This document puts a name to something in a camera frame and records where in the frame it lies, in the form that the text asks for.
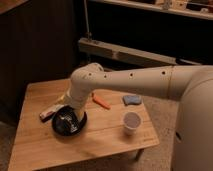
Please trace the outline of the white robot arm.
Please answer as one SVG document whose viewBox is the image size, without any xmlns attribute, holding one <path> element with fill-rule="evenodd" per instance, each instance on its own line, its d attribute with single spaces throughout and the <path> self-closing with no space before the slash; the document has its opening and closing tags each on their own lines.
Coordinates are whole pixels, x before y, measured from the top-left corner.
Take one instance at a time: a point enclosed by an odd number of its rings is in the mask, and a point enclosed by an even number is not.
<svg viewBox="0 0 213 171">
<path fill-rule="evenodd" d="M 213 65 L 178 65 L 105 72 L 98 63 L 76 69 L 62 102 L 83 115 L 96 89 L 179 102 L 171 171 L 213 171 Z"/>
</svg>

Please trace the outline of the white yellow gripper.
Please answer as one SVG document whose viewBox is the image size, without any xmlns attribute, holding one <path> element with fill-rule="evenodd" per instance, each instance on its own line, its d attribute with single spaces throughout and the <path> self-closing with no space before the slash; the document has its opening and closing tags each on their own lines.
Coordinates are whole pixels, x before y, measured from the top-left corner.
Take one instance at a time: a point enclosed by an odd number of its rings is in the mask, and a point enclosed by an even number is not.
<svg viewBox="0 0 213 171">
<path fill-rule="evenodd" d="M 68 94 L 62 95 L 57 102 L 59 104 L 68 105 L 74 110 L 74 114 L 77 116 L 77 119 L 81 121 L 84 116 L 85 110 L 85 100 L 75 99 L 70 97 Z"/>
</svg>

